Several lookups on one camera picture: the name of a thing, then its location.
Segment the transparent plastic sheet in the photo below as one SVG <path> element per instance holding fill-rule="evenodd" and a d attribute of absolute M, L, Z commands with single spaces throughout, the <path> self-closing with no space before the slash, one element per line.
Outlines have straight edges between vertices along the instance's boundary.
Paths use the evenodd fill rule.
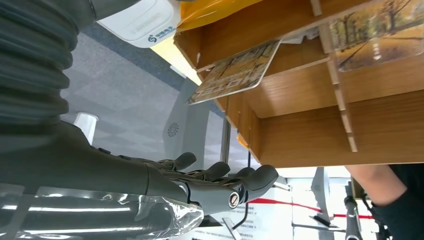
<path fill-rule="evenodd" d="M 262 0 L 197 0 L 181 2 L 182 32 L 211 24 Z"/>
<path fill-rule="evenodd" d="M 188 233 L 204 218 L 200 207 L 161 196 L 53 187 L 28 195 L 30 204 L 18 208 L 22 201 L 0 194 L 2 216 L 24 211 L 15 239 L 165 240 Z M 8 224 L 3 233 L 14 228 Z"/>

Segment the white device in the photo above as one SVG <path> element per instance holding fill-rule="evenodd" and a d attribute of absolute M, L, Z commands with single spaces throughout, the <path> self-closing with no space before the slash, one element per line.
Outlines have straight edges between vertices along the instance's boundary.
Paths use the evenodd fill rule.
<path fill-rule="evenodd" d="M 174 35 L 181 20 L 176 0 L 142 0 L 98 23 L 120 39 L 150 48 Z"/>

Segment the metal screw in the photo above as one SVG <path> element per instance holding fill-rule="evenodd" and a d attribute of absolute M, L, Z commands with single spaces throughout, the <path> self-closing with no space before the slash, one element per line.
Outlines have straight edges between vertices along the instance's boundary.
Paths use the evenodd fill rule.
<path fill-rule="evenodd" d="M 228 205 L 232 209 L 235 209 L 237 205 L 239 205 L 239 194 L 237 192 L 233 192 L 229 195 Z"/>

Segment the poster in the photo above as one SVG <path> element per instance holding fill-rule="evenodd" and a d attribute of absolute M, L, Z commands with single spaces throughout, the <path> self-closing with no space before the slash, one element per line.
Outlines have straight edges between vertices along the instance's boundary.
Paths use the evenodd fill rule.
<path fill-rule="evenodd" d="M 279 40 L 273 41 L 218 63 L 187 103 L 198 104 L 255 88 L 264 77 L 279 45 Z"/>
<path fill-rule="evenodd" d="M 382 0 L 330 23 L 342 72 L 423 52 L 424 0 Z"/>

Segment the white stand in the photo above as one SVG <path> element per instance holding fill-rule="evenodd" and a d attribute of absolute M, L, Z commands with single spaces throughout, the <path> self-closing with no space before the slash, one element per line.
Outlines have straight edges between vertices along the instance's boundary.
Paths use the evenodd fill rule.
<path fill-rule="evenodd" d="M 93 114 L 78 112 L 75 122 L 73 123 L 81 129 L 90 145 L 93 144 L 94 131 L 96 130 L 96 123 L 98 120 L 99 118 Z"/>

